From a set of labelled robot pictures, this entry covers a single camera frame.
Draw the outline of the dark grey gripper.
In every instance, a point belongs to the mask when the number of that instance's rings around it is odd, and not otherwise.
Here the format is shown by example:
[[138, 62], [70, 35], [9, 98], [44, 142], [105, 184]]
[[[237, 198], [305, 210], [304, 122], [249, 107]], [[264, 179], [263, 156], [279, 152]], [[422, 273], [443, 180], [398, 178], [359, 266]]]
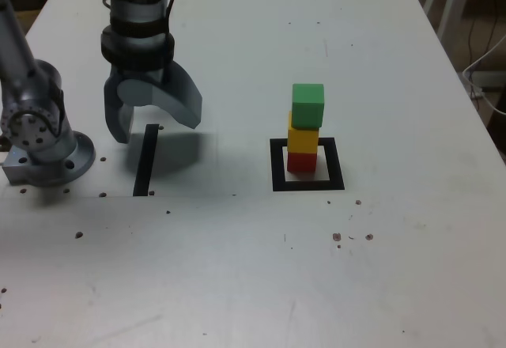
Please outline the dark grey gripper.
[[105, 120], [112, 137], [130, 141], [134, 108], [158, 107], [179, 124], [195, 129], [202, 118], [202, 95], [191, 76], [177, 62], [167, 60], [155, 70], [130, 70], [110, 62], [104, 84]]

